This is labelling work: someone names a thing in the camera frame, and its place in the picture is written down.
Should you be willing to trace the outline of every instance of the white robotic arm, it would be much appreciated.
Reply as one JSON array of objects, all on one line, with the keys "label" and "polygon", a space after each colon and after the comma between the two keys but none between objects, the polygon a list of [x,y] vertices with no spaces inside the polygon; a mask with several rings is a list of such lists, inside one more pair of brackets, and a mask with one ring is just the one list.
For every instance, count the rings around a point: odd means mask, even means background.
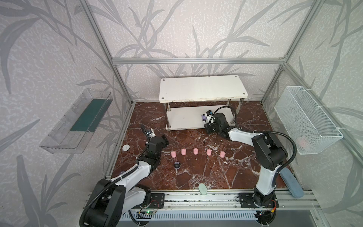
[{"label": "white robotic arm", "polygon": [[143,125],[141,129],[147,137],[144,151],[126,172],[111,180],[98,181],[79,219],[81,227],[115,227],[121,215],[131,208],[151,203],[151,189],[138,182],[160,164],[161,150],[169,142],[164,135],[156,136],[152,129],[146,130]]},{"label": "white robotic arm", "polygon": [[223,113],[207,111],[208,123],[204,125],[208,134],[218,133],[230,141],[238,141],[254,147],[256,158],[261,165],[260,176],[254,188],[254,203],[264,207],[274,196],[278,169],[287,158],[287,152],[275,132],[248,132],[229,126]]}]

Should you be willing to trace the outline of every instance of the leaf pattern wallpaper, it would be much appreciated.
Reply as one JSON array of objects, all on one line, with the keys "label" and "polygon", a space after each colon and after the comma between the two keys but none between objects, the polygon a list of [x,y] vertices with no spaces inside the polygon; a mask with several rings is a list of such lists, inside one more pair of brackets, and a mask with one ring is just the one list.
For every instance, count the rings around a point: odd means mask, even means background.
[{"label": "leaf pattern wallpaper", "polygon": [[[363,1],[326,0],[298,45],[289,64],[363,144]],[[286,86],[283,73],[264,103],[276,130],[284,126],[274,106]],[[363,223],[363,168],[341,141],[316,155],[297,155],[293,169],[306,189],[312,189],[332,227]]]},{"label": "leaf pattern wallpaper", "polygon": [[[75,226],[130,104],[78,1],[0,1],[0,226]],[[85,88],[114,99],[83,154],[39,147]]]},{"label": "leaf pattern wallpaper", "polygon": [[[312,0],[89,0],[113,58],[283,57]],[[260,100],[277,65],[117,65],[133,100],[158,101],[160,78],[237,74]]]}]

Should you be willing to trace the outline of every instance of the brown marble surface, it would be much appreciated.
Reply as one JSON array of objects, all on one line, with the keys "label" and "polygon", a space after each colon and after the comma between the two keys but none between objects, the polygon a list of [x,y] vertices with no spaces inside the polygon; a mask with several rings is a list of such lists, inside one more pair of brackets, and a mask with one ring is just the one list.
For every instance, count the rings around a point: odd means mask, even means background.
[{"label": "brown marble surface", "polygon": [[[223,104],[225,102],[183,102],[171,103],[171,107]],[[237,102],[231,102],[231,106],[236,108]],[[244,102],[237,119],[239,126],[248,130],[272,130],[260,102]],[[256,185],[260,165],[252,146],[227,141],[217,134],[207,135],[204,129],[167,131],[163,105],[156,102],[136,103],[122,144],[129,144],[130,149],[120,151],[112,177],[132,167],[145,147],[141,123],[153,128],[156,135],[165,134],[170,143],[162,153],[161,164],[141,180],[141,184],[153,190],[195,189],[199,183],[209,189],[252,189]],[[193,154],[195,147],[199,149],[197,155]],[[187,150],[186,155],[181,154],[182,148]],[[211,156],[207,156],[207,149],[212,150]],[[171,157],[171,151],[176,151],[176,158]],[[219,157],[221,151],[226,152],[224,158]],[[174,168],[176,161],[181,164],[178,170]],[[280,176],[277,187],[285,187]]]}]

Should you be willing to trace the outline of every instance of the pink cup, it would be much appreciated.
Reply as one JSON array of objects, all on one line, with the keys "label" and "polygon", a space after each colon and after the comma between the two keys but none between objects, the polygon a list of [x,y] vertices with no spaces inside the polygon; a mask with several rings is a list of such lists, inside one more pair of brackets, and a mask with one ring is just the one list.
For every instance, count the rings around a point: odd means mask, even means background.
[{"label": "pink cup", "polygon": [[226,155],[226,152],[221,151],[221,153],[219,154],[219,157],[224,158],[225,155]]}]

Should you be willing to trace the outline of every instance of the white table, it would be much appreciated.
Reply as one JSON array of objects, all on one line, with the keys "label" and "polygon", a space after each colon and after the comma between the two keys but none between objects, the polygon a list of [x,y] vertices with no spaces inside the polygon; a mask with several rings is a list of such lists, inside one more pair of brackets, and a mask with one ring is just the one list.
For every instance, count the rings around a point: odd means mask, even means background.
[{"label": "white table", "polygon": [[[208,77],[180,77],[160,80],[159,101],[164,104],[166,129],[202,129],[205,121],[202,115],[208,110],[213,112],[223,105],[218,106],[192,106],[170,108],[171,102],[195,102],[239,99],[236,109],[238,113],[243,100],[248,97],[245,87],[239,76],[208,76]],[[218,112],[224,113],[226,120],[234,124],[231,109],[222,108]]]}]

